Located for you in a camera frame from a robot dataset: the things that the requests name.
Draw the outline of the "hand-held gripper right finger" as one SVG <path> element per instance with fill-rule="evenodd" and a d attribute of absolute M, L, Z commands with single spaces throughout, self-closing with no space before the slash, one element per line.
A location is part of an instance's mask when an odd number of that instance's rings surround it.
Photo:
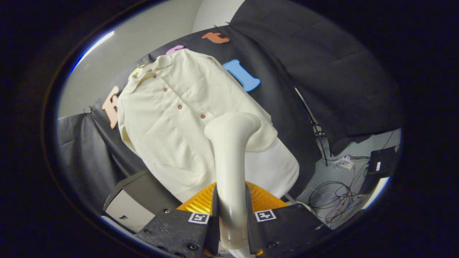
<path fill-rule="evenodd" d="M 246 183 L 246 204 L 248 247 L 257 258 L 296 258 L 332 233 L 305 205 L 289 205 L 254 183 Z"/>

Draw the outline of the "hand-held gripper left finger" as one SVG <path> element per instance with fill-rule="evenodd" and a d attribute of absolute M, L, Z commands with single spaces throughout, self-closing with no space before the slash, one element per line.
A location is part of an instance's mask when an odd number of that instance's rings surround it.
<path fill-rule="evenodd" d="M 218 193 L 212 183 L 176 209 L 165 208 L 136 237 L 182 258 L 219 255 Z"/>

